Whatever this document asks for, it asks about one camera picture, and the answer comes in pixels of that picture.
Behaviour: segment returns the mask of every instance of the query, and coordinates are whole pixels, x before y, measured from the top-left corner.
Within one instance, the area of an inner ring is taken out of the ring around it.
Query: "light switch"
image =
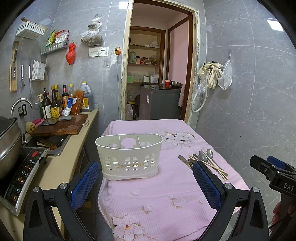
[[[97,57],[97,56],[99,56],[99,47],[90,48],[89,49],[89,57]]]
[[[108,55],[109,55],[109,47],[99,48],[99,56],[108,56]]]

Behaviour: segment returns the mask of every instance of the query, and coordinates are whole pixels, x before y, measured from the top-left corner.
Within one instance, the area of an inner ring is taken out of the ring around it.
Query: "green box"
[[[133,76],[128,76],[128,78],[126,79],[127,83],[133,83]]]

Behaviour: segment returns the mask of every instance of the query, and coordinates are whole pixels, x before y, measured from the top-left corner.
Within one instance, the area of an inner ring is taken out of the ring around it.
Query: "bottle label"
[[[43,115],[44,115],[45,119],[52,117],[52,113],[50,111],[50,105],[48,105],[46,107],[42,107],[42,110],[43,110]]]
[[[66,108],[67,107],[67,101],[68,101],[68,95],[67,96],[62,96],[63,98],[63,107]]]
[[[89,109],[89,99],[88,98],[83,98],[82,106],[81,109]]]
[[[50,111],[52,113],[52,117],[59,117],[60,116],[59,107],[51,108]]]

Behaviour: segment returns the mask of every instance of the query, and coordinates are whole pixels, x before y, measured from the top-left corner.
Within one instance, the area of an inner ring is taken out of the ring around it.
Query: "metal screw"
[[[68,186],[67,183],[62,183],[59,187],[60,187],[61,189],[66,189],[67,186]]]
[[[232,189],[233,188],[233,185],[231,183],[225,183],[225,187],[227,189]]]
[[[254,192],[259,192],[259,188],[258,187],[253,187],[253,191]]]
[[[40,187],[34,187],[34,188],[33,188],[33,192],[38,192],[39,189],[40,189]]]

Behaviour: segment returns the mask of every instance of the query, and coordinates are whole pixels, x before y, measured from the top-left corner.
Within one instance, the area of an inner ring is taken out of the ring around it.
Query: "floor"
[[[89,192],[88,198],[92,203],[91,209],[81,207],[76,212],[82,223],[97,241],[113,241],[112,230],[106,223],[103,215],[99,211],[97,197],[102,183],[103,175],[100,171],[99,177]]]

